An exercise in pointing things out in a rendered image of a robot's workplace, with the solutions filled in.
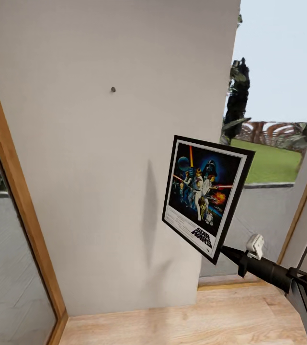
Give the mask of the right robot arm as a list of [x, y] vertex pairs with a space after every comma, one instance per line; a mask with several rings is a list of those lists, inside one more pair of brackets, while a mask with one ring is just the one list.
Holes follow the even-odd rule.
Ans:
[[[260, 234], [253, 234], [246, 243], [246, 252], [227, 246], [219, 250], [238, 266], [238, 275], [244, 277], [249, 271], [255, 276], [273, 284], [289, 293], [290, 287], [295, 298], [303, 326], [307, 333], [307, 273], [290, 267], [282, 267], [262, 257], [261, 247], [264, 238]], [[297, 274], [301, 274], [298, 277]]]

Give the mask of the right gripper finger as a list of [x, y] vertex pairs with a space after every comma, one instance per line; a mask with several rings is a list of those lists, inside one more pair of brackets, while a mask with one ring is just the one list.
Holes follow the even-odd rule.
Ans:
[[239, 265], [239, 261], [240, 261], [240, 259], [241, 259], [241, 257], [243, 256], [243, 254], [245, 253], [245, 252], [242, 252], [242, 254], [241, 255], [238, 255], [238, 254], [235, 254], [235, 253], [233, 253], [233, 252], [230, 252], [230, 251], [228, 251], [228, 250], [226, 250], [226, 249], [223, 249], [223, 248], [219, 248], [219, 250], [224, 254], [224, 255], [226, 255], [229, 259], [231, 259], [233, 262], [235, 262], [237, 265]]
[[235, 254], [238, 254], [238, 255], [241, 255], [242, 252], [244, 252], [244, 251], [241, 251], [241, 250], [238, 250], [238, 249], [234, 249], [234, 248], [231, 248], [231, 247], [227, 247], [227, 246], [222, 246], [222, 248], [226, 249], [226, 250], [228, 250], [230, 252], [233, 252]]

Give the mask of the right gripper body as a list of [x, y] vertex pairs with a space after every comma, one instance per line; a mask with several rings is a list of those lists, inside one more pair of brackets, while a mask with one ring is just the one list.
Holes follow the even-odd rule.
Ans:
[[261, 257], [261, 260], [258, 260], [254, 257], [248, 257], [248, 252], [249, 251], [246, 250], [239, 261], [238, 275], [240, 277], [244, 277], [247, 271], [249, 271], [255, 276], [272, 284], [271, 279], [275, 263], [264, 257]]

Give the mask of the poster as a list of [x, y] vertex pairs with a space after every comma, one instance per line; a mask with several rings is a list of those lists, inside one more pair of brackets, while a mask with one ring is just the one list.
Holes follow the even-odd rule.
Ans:
[[255, 151], [174, 135], [162, 221], [216, 265]]

